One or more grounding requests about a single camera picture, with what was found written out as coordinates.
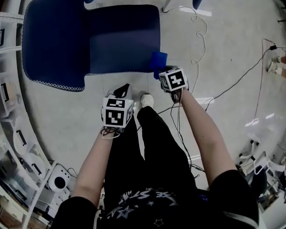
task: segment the white shoe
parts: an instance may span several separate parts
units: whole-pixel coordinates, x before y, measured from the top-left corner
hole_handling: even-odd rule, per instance
[[[150,106],[151,108],[153,108],[154,104],[153,96],[151,96],[150,94],[143,94],[141,97],[141,104],[142,108],[146,106]]]

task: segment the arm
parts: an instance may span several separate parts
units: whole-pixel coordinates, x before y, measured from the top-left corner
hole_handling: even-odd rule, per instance
[[[86,198],[98,206],[111,146],[112,139],[103,139],[99,133],[81,167],[72,197]]]
[[[217,126],[188,90],[183,90],[182,106],[197,142],[209,185],[221,173],[236,170]]]

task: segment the blue chair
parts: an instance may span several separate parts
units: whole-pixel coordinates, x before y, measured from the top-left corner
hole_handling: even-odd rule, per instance
[[[151,72],[160,51],[159,11],[153,5],[87,10],[84,1],[33,0],[22,33],[22,63],[32,81],[84,90],[89,74]],[[193,0],[197,7],[201,0]]]

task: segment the floor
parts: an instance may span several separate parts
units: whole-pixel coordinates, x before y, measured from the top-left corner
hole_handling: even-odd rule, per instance
[[[164,2],[165,0],[95,0],[92,4],[86,4],[86,7],[153,4],[160,8]],[[192,0],[176,0],[171,8],[191,5]],[[195,98],[208,99],[229,88],[262,57],[262,45],[266,50],[272,45],[269,41],[286,47],[286,27],[277,22],[283,16],[279,7],[272,0],[202,1],[198,13],[208,24],[205,37],[207,51],[200,63],[200,75],[193,93]],[[161,51],[168,53],[168,65],[177,65],[185,70],[191,88],[197,77],[197,66],[192,65],[191,60],[200,59],[204,53],[203,40],[196,33],[206,31],[205,23],[200,19],[192,21],[192,16],[193,13],[184,9],[160,15]],[[286,81],[278,75],[265,72],[266,65],[275,54],[283,55],[284,51],[267,52],[263,68],[260,62],[239,84],[215,99],[208,108],[207,112],[219,127],[235,162],[239,161],[240,152],[253,136],[261,140],[260,150],[272,153],[285,130]],[[102,126],[102,98],[110,88],[124,83],[132,84],[137,93],[150,92],[158,112],[172,105],[169,95],[161,90],[160,83],[152,74],[87,76],[86,88],[81,93],[57,90],[31,82],[25,77],[28,112],[46,154],[66,168],[73,167],[78,172]],[[161,117],[169,125],[175,140],[180,143],[169,111],[161,114]],[[193,162],[202,166],[197,144],[183,110],[181,133]],[[141,130],[139,137],[143,152]],[[197,186],[207,189],[205,175],[195,169],[193,174],[200,174],[196,180]]]

